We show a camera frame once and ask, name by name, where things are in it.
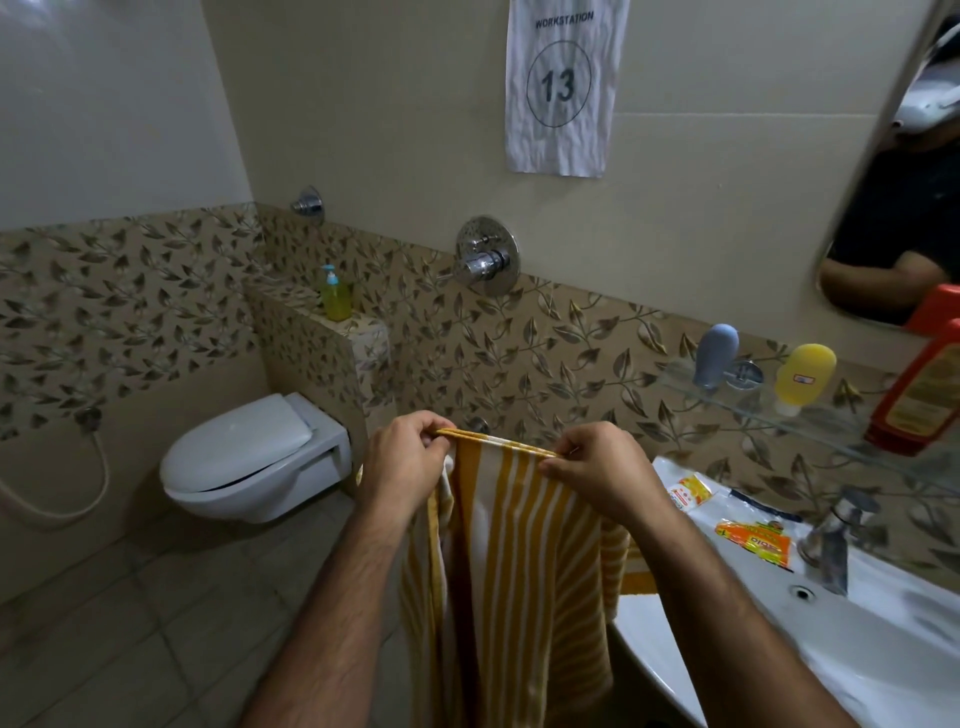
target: left hand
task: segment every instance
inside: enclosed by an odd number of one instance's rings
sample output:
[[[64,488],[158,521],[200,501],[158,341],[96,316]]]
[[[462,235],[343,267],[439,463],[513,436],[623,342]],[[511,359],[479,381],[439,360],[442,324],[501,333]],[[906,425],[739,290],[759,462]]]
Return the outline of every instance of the left hand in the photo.
[[[456,425],[421,410],[378,429],[367,443],[363,480],[357,489],[358,508],[406,528],[444,469],[450,441],[430,435],[441,427]]]

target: white headset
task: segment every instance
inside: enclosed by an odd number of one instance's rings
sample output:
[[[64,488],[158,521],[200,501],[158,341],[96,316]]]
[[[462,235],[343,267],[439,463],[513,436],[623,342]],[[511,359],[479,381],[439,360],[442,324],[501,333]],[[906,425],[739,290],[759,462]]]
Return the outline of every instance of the white headset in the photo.
[[[894,116],[893,127],[898,132],[923,133],[960,116],[960,59],[930,65],[940,49],[958,33],[960,23],[930,46]]]

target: white wall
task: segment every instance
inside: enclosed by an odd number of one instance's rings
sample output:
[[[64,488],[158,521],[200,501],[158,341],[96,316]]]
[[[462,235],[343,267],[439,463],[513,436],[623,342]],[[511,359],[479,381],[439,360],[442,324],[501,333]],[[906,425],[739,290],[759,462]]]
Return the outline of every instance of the white wall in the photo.
[[[451,250],[488,212],[527,273],[895,369],[920,341],[812,289],[935,0],[634,0],[603,180],[511,174],[507,0],[204,0],[254,197]]]
[[[0,0],[0,230],[251,199],[199,0]]]

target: mirror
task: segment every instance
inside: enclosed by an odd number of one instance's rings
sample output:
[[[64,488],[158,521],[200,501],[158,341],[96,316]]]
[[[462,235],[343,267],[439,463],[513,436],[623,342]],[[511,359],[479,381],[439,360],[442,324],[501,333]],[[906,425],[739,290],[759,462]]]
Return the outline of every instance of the mirror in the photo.
[[[924,55],[818,284],[843,311],[918,333],[960,317],[960,14]]]

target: toilet bowl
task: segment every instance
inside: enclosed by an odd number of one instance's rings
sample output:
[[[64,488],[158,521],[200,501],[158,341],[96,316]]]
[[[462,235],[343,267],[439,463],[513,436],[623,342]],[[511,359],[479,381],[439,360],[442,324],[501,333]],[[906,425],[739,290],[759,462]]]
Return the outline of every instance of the toilet bowl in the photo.
[[[295,393],[194,427],[164,455],[160,481],[197,516],[263,523],[333,487],[351,466],[344,427]]]

